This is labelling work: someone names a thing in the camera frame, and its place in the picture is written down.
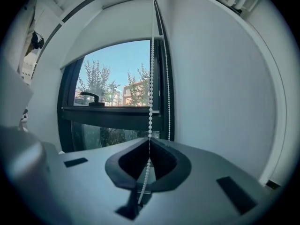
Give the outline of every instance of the roller blind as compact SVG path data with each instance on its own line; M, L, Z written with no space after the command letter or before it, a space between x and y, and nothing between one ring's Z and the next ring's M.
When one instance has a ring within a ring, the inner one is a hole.
M132 0L101 11L79 33L61 68L111 45L151 38L153 0ZM159 37L156 17L155 37Z

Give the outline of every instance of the window glass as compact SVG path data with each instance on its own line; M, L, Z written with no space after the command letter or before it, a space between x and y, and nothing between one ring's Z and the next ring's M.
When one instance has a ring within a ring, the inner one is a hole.
M149 106L150 41L110 46L86 55L79 73L74 105L99 96L105 106Z
M76 141L81 141L83 143L77 144L77 146L83 147L85 150L107 147L139 137L148 136L148 131L97 127L77 122L73 122L73 130ZM153 131L152 137L159 138L159 132Z

